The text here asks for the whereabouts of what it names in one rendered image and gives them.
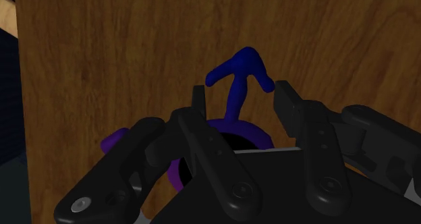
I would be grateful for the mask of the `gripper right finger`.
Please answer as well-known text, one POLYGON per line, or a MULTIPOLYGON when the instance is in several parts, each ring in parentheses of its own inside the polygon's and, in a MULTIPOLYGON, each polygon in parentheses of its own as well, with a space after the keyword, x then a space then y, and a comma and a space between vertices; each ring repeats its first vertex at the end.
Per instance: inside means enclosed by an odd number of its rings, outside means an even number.
POLYGON ((421 217, 421 133, 364 105, 336 113, 285 80, 273 108, 304 153, 310 206, 339 217, 421 217))

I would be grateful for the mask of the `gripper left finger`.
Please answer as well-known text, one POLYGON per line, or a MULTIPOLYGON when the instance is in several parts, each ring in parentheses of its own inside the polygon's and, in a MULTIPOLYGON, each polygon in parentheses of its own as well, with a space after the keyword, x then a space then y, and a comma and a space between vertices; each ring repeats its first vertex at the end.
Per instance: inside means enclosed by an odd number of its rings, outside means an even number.
POLYGON ((205 111, 204 87, 195 86, 191 106, 174 110, 169 121, 140 119, 59 201, 56 224, 134 224, 156 181, 181 157, 192 174, 206 174, 230 218, 257 216, 260 188, 224 137, 209 126, 205 111))

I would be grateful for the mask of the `brown wooden table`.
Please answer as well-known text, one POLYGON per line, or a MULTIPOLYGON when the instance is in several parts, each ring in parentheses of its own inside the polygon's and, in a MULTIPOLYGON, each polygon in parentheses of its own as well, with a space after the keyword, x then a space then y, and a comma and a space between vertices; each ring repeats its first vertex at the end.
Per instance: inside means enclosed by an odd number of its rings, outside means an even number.
POLYGON ((33 224, 101 158, 100 141, 188 106, 242 47, 338 111, 421 132, 421 0, 16 0, 33 224))

